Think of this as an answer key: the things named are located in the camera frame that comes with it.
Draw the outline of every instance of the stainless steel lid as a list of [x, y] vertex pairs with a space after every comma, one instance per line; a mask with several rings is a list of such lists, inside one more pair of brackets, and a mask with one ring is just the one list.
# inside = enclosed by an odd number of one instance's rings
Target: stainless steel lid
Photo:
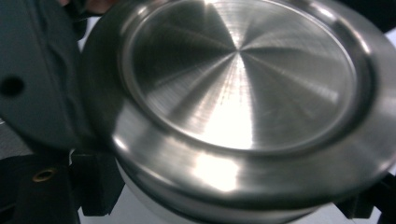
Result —
[[279, 151], [331, 137], [359, 85], [336, 37], [265, 1], [182, 2], [147, 18], [125, 83], [163, 125], [218, 147]]
[[83, 60], [95, 130], [189, 217], [261, 223], [367, 188], [396, 160], [396, 52], [333, 1], [124, 1]]

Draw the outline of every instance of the screw hole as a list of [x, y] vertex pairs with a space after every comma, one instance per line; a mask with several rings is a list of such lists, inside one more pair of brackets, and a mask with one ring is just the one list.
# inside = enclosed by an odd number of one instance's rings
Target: screw hole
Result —
[[35, 176], [33, 176], [33, 181], [35, 181], [36, 183], [47, 181], [51, 179], [56, 174], [56, 172], [57, 170], [55, 168], [42, 170], [38, 172]]
[[19, 77], [6, 77], [0, 84], [0, 93], [9, 97], [21, 94], [23, 89], [24, 83]]

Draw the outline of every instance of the white surface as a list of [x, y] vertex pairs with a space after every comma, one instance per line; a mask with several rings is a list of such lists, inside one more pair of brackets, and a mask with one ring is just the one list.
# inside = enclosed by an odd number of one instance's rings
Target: white surface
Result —
[[[96, 24], [96, 19], [90, 19], [89, 29]], [[387, 37], [396, 47], [396, 29], [389, 32]], [[79, 45], [85, 44], [84, 37]], [[112, 214], [106, 217], [84, 217], [81, 210], [81, 224], [176, 224], [167, 223], [153, 215], [126, 187], [124, 188], [119, 201]], [[379, 211], [374, 210], [370, 219], [346, 219], [343, 214], [332, 204], [326, 205], [310, 216], [303, 217], [291, 224], [375, 224], [379, 218]]]

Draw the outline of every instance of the circular metal disc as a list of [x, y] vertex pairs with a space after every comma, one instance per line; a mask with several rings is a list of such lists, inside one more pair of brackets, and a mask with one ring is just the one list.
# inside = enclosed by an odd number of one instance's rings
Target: circular metal disc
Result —
[[333, 1], [121, 1], [82, 60], [93, 128], [187, 217], [280, 223], [396, 161], [396, 51]]
[[274, 2], [173, 4], [145, 21], [130, 50], [123, 76], [134, 97], [165, 125], [219, 147], [318, 141], [356, 100], [354, 69], [334, 36]]

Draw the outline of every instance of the metal lid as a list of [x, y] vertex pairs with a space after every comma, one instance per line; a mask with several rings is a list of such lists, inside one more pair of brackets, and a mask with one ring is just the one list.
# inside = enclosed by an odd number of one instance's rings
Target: metal lid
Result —
[[123, 77], [165, 126], [219, 147], [319, 142], [354, 111], [358, 80], [323, 24], [266, 1], [163, 7], [135, 31]]
[[189, 217], [262, 223], [396, 161], [394, 47], [333, 1], [124, 1], [83, 62], [94, 129], [139, 188]]

